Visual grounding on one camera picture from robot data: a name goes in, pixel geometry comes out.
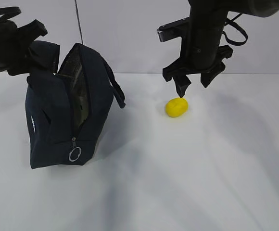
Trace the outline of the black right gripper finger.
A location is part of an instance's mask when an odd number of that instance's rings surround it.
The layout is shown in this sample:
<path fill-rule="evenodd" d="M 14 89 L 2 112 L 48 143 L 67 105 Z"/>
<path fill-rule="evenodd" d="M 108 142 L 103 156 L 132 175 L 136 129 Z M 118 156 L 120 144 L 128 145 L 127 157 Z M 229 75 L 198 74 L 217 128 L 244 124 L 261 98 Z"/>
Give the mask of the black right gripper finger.
<path fill-rule="evenodd" d="M 173 77 L 176 92 L 179 97 L 184 97 L 188 86 L 191 84 L 190 79 L 186 75 L 180 75 Z"/>
<path fill-rule="evenodd" d="M 205 73 L 201 73 L 200 81 L 201 84 L 207 88 L 210 83 L 225 70 L 226 66 L 224 63 L 216 64 L 212 69 Z"/>

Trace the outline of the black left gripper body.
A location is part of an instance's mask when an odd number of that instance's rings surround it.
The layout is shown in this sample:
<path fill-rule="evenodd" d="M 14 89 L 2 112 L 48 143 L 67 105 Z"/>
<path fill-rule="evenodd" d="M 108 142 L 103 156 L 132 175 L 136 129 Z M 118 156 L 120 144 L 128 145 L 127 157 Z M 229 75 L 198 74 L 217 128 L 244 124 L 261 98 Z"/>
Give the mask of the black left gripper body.
<path fill-rule="evenodd" d="M 47 34 L 38 20 L 20 28 L 11 21 L 0 22 L 0 72 L 15 76 L 28 73 L 31 66 L 46 68 L 46 64 L 31 46 L 39 36 Z"/>

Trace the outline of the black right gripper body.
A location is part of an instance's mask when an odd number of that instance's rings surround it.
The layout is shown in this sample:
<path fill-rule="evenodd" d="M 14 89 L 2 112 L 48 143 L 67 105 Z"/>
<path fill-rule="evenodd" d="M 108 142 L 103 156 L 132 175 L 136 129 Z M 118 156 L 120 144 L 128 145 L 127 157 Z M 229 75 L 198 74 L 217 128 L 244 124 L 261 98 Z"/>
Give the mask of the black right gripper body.
<path fill-rule="evenodd" d="M 229 45 L 219 45 L 226 14 L 191 14 L 189 18 L 189 30 L 181 38 L 179 58 L 163 69 L 166 81 L 175 76 L 205 73 L 233 54 Z"/>

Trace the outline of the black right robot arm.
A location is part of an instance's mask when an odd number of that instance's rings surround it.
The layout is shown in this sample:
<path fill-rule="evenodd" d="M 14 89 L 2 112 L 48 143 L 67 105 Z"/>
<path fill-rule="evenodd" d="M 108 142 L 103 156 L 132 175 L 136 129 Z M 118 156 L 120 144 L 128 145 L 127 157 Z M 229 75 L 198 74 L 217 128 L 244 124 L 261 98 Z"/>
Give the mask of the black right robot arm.
<path fill-rule="evenodd" d="M 184 97 L 191 84 L 188 75 L 200 74 L 201 84 L 207 88 L 225 70 L 223 59 L 232 56 L 231 45 L 246 43 L 226 38 L 227 45 L 220 45 L 221 37 L 226 36 L 224 27 L 227 25 L 248 39 L 246 31 L 235 19 L 228 18 L 229 12 L 265 18 L 279 11 L 279 0 L 190 0 L 189 5 L 189 17 L 157 29 L 161 42 L 181 38 L 180 56 L 163 69 L 163 78 L 167 82 L 174 81 L 180 98 Z"/>

